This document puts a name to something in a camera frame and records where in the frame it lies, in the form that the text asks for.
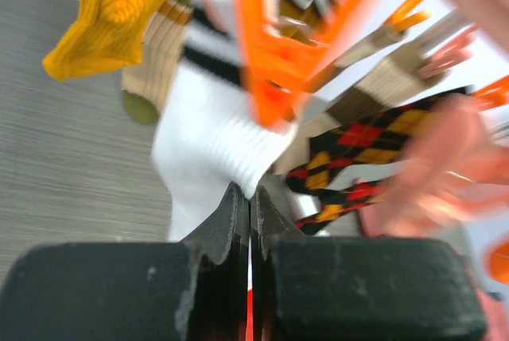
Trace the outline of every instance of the orange sock hanger clip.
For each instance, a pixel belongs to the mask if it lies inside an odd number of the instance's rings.
[[[254,99],[254,110],[262,126],[280,122],[293,105],[318,83],[316,75],[343,53],[375,0],[342,0],[333,19],[311,38],[319,45],[305,45],[266,31],[268,22],[263,0],[237,0],[239,44],[247,59],[244,87]]]
[[[419,11],[409,16],[409,13],[424,0],[405,0],[384,22],[392,25],[397,33],[422,23],[431,16],[431,11]]]
[[[485,101],[485,110],[509,104],[509,75],[476,91],[474,96]]]

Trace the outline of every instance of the pink hanger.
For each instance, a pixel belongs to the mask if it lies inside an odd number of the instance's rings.
[[[475,37],[472,35],[477,30],[474,25],[466,29],[463,33],[452,39],[444,47],[435,52],[429,63],[417,70],[417,75],[422,79],[428,79],[435,76],[447,69],[463,63],[472,57],[472,53],[467,47],[474,41]]]

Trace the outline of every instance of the sock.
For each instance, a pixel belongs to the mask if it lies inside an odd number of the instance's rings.
[[[335,62],[333,77],[337,77],[352,64],[376,54],[381,49],[398,43],[405,37],[405,35],[406,33],[396,33],[391,27],[383,25],[373,33],[355,43],[342,55],[340,59],[338,59],[337,62]],[[391,100],[393,106],[397,105],[401,101],[404,101],[404,99],[394,97]],[[273,173],[278,175],[287,174],[287,172],[291,169],[309,161],[309,139],[340,126],[340,118],[345,119],[348,117],[348,119],[352,119],[358,112],[360,113],[360,117],[362,117],[366,114],[374,114],[382,109],[383,106],[380,103],[376,103],[376,100],[374,100],[369,94],[357,92],[356,86],[354,85],[332,101],[329,104],[327,111],[300,124],[299,130],[292,144],[274,164]],[[342,116],[339,114],[331,114],[329,110],[333,113],[339,111]]]
[[[143,38],[143,61],[122,70],[122,90],[151,102],[161,113],[171,89],[192,15],[190,0],[168,0],[154,13]]]
[[[336,98],[325,113],[341,124],[348,124],[395,107],[443,81],[448,72],[429,79],[415,75],[426,62],[419,52],[413,42],[400,46]]]
[[[156,170],[172,195],[169,241],[179,241],[236,182],[250,199],[262,175],[292,141],[258,125],[250,96],[183,60],[153,141]]]
[[[150,16],[165,0],[80,0],[75,23],[44,59],[58,80],[111,72],[142,61]]]
[[[467,88],[373,114],[310,138],[312,156],[309,162],[288,173],[288,187],[296,193],[319,196],[325,189],[331,189],[332,184],[349,185],[355,174],[349,169],[357,165],[374,164],[378,168],[395,162],[409,138],[436,117],[431,111],[433,106],[454,93],[465,94]]]
[[[350,188],[328,192],[321,199],[321,212],[299,219],[296,222],[297,227],[306,235],[315,235],[341,216],[375,204],[384,192],[381,182],[376,180],[354,183]]]

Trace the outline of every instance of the knit sock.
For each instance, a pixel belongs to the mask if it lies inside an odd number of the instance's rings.
[[[309,139],[337,128],[339,123],[326,114],[320,114],[308,122],[300,123],[292,143],[276,160],[272,174],[283,175],[309,161]]]
[[[154,13],[143,38],[143,61],[122,70],[122,90],[143,97],[159,113],[173,83],[192,14],[190,0],[168,0]]]
[[[80,0],[75,23],[43,61],[55,79],[111,72],[142,62],[150,16],[165,0]]]
[[[335,99],[326,114],[348,124],[411,99],[443,81],[448,74],[442,72],[420,79],[415,72],[425,63],[426,59],[413,42],[400,46]]]
[[[169,241],[179,241],[219,205],[230,182],[250,199],[290,144],[296,125],[267,130],[251,116],[250,96],[183,60],[157,126],[152,158],[172,194]]]

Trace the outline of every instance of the mustard yellow sock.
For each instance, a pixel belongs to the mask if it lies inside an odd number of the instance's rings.
[[[55,79],[111,72],[142,62],[147,23],[166,0],[80,0],[80,11],[43,60]]]

